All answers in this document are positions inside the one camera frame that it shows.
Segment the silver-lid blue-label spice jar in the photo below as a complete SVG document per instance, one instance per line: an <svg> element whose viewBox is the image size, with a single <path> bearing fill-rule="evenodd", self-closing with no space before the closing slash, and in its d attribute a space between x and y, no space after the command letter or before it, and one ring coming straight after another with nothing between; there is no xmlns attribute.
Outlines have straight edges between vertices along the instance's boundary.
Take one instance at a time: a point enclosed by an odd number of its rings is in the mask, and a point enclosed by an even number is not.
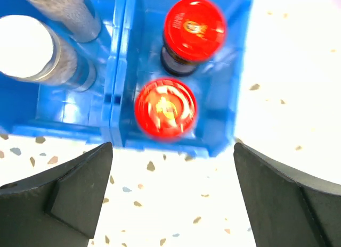
<svg viewBox="0 0 341 247"><path fill-rule="evenodd" d="M62 26L79 43L96 39L101 19L90 0L27 0L43 15Z"/></svg>

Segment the blue three-compartment plastic bin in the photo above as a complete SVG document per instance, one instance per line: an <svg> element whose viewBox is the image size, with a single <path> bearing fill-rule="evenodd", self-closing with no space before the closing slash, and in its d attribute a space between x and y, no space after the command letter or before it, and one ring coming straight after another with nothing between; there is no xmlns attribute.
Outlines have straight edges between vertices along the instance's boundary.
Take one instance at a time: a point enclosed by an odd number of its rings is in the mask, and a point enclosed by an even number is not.
<svg viewBox="0 0 341 247"><path fill-rule="evenodd" d="M180 0L91 0L103 29L75 49L96 62L96 84L86 92L15 81L1 76L1 133L54 136L115 147L158 149L215 157L234 143L239 83L253 0L210 0L228 22L220 51L184 77L194 93L195 127L175 143L157 142L135 120L134 103L149 81L166 76L160 62L163 25Z"/></svg>

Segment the red-cap dark sauce jar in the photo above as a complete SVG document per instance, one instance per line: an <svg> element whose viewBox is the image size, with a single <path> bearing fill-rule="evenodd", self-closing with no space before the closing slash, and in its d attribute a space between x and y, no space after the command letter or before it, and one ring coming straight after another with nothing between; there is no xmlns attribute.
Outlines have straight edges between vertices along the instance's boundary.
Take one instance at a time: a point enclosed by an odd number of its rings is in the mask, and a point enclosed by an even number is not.
<svg viewBox="0 0 341 247"><path fill-rule="evenodd" d="M168 12L160 59L173 76L188 76L224 44L228 24L221 9L209 0L181 0Z"/></svg>

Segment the silver-lid shaker jar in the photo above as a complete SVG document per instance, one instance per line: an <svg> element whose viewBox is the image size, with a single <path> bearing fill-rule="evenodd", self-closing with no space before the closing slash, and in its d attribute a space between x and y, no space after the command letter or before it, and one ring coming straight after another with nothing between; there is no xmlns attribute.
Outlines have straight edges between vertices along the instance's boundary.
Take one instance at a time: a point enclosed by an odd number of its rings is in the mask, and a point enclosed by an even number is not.
<svg viewBox="0 0 341 247"><path fill-rule="evenodd" d="M96 81L94 64L50 27L27 15L1 17L1 73L76 92Z"/></svg>

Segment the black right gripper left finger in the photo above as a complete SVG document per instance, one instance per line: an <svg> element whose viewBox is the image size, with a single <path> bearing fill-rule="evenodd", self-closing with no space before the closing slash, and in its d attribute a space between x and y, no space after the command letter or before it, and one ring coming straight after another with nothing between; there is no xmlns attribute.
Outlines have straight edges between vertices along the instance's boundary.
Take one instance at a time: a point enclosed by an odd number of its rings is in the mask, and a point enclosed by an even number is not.
<svg viewBox="0 0 341 247"><path fill-rule="evenodd" d="M87 246L110 177L110 142L1 186L1 246Z"/></svg>

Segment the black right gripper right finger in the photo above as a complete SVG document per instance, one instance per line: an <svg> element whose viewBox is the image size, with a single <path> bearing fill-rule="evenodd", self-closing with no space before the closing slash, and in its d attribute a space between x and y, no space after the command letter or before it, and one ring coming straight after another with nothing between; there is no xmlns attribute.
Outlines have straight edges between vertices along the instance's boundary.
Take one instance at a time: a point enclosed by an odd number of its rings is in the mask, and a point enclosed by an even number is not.
<svg viewBox="0 0 341 247"><path fill-rule="evenodd" d="M340 246L340 185L244 143L234 164L257 246Z"/></svg>

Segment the red-cap brown sauce jar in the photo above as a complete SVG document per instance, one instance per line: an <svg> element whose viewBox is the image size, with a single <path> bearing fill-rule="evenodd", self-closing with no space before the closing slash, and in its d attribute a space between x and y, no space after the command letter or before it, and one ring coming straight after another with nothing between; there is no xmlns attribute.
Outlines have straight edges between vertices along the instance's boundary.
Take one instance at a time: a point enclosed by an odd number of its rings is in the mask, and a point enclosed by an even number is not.
<svg viewBox="0 0 341 247"><path fill-rule="evenodd" d="M145 134L160 141L174 141L195 126L199 110L194 93L184 82L163 77L143 86L134 112Z"/></svg>

